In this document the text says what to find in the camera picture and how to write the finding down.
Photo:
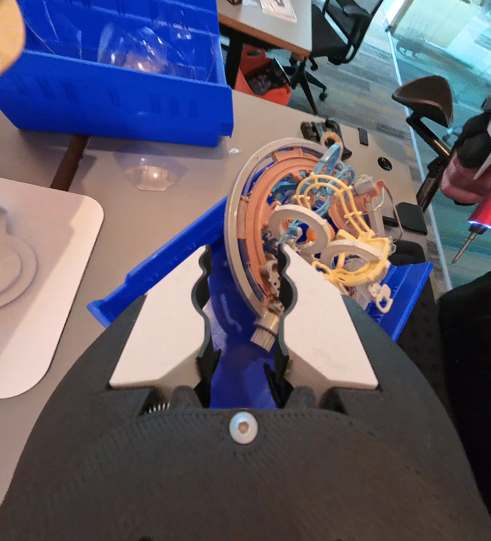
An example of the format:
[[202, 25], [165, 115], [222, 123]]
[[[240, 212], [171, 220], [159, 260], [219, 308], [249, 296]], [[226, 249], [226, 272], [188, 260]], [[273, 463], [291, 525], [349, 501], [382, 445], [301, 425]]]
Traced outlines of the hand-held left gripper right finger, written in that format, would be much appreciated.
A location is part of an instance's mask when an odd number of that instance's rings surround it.
[[298, 387], [312, 391], [315, 405], [331, 389], [377, 389], [377, 376], [340, 291], [288, 245], [278, 247], [277, 273], [283, 314], [274, 367], [264, 365], [276, 407], [284, 408]]

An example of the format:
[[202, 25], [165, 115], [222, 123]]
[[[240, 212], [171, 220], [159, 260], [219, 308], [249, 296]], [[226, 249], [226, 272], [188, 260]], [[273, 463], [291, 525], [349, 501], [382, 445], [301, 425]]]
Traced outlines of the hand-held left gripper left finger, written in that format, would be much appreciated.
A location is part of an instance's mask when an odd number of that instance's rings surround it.
[[210, 245], [199, 247], [145, 295], [109, 380], [112, 389], [154, 389], [165, 401], [188, 386], [210, 406], [218, 364], [211, 323]]

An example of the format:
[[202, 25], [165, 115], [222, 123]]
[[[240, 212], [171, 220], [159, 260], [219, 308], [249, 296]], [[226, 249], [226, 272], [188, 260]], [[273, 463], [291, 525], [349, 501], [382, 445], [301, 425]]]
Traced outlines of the blue plastic bin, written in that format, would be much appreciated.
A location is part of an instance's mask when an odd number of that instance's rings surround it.
[[[17, 2], [25, 48], [0, 77], [0, 110], [17, 128], [206, 147], [232, 135], [216, 1]], [[109, 23], [183, 40], [198, 78], [98, 63]]]
[[[173, 239], [131, 270], [124, 282], [87, 310], [107, 328], [138, 297], [171, 273], [198, 248], [211, 246], [210, 300], [205, 311], [210, 319], [214, 349], [221, 357], [211, 384], [211, 407], [245, 406], [273, 409], [264, 365], [274, 366], [269, 353], [250, 342], [254, 315], [235, 285], [224, 247], [224, 211], [227, 198], [183, 229]], [[433, 264], [426, 261], [421, 245], [399, 241], [391, 256], [383, 284], [391, 288], [393, 305], [386, 315], [371, 303], [366, 313], [396, 342], [409, 320], [430, 277]]]

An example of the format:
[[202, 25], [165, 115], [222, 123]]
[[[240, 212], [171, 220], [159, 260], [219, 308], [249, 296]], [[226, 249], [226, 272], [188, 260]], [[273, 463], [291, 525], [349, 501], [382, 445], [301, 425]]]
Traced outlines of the clear ball maze puzzle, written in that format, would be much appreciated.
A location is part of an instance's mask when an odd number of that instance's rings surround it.
[[256, 315], [251, 342], [269, 351], [284, 307], [277, 269], [279, 247], [289, 247], [366, 309], [386, 314], [392, 292], [382, 281], [396, 240], [387, 236], [381, 207], [383, 179], [356, 176], [343, 161], [335, 133], [328, 146], [281, 139], [245, 164], [228, 195], [224, 243], [236, 285]]

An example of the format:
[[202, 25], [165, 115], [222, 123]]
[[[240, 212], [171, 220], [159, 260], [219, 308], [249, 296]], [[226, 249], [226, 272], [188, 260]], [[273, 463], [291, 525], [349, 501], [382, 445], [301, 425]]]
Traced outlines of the person's right hand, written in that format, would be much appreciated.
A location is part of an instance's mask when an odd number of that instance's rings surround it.
[[467, 167], [463, 159], [455, 153], [447, 165], [441, 180], [441, 192], [458, 205], [478, 204], [490, 187], [488, 178], [475, 179], [478, 167]]

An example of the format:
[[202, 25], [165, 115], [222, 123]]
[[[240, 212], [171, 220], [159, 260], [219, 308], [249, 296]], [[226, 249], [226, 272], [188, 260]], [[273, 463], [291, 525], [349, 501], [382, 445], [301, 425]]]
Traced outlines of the black square pad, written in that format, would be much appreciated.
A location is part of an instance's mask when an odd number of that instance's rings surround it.
[[396, 205], [396, 213], [404, 230], [424, 236], [427, 235], [424, 212], [420, 206], [400, 202]]

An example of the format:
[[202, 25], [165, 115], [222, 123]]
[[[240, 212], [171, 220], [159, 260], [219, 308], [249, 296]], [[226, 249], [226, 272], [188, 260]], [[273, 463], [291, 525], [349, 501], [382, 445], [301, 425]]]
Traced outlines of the white document stand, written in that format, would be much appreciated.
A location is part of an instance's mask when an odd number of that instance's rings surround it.
[[0, 178], [0, 399], [46, 375], [103, 220], [88, 196]]

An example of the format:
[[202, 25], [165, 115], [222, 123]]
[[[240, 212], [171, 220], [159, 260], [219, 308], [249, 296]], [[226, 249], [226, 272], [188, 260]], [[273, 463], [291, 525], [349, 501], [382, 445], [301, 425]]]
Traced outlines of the clear plastic dome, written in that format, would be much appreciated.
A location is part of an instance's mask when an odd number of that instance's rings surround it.
[[101, 31], [96, 61], [148, 74], [197, 79], [193, 52], [183, 40], [160, 37], [149, 26], [128, 31], [109, 23]]
[[164, 192], [187, 175], [182, 161], [160, 152], [114, 152], [125, 179], [140, 191]]

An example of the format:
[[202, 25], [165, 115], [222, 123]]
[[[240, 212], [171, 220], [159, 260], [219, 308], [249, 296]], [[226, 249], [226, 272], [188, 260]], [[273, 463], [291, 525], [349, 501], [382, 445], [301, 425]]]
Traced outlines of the black office chair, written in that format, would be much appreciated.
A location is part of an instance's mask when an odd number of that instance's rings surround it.
[[319, 99], [325, 101], [328, 88], [307, 70], [310, 62], [313, 70], [318, 69], [316, 60], [326, 58], [339, 66], [348, 64], [357, 54], [365, 34], [383, 1], [312, 1], [311, 32], [312, 49], [308, 57], [290, 60], [285, 72], [290, 76], [290, 87], [302, 88], [308, 103], [317, 115], [317, 106], [310, 90], [314, 85], [321, 90]]

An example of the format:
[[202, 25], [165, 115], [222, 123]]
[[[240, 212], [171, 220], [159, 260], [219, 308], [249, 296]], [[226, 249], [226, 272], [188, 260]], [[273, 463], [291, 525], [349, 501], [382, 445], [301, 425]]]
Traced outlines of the printed paper sheets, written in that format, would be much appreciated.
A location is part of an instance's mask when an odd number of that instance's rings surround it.
[[251, 8], [260, 8], [264, 15], [276, 17], [286, 22], [297, 22], [291, 1], [241, 1], [241, 4]]

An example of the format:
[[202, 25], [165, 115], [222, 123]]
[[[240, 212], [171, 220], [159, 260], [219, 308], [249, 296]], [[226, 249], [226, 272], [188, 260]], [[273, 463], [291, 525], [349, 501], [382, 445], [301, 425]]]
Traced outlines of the orange floor bin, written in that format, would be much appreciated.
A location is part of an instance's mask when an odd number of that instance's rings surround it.
[[264, 49], [251, 45], [243, 48], [235, 90], [282, 106], [291, 97], [290, 78], [283, 66]]

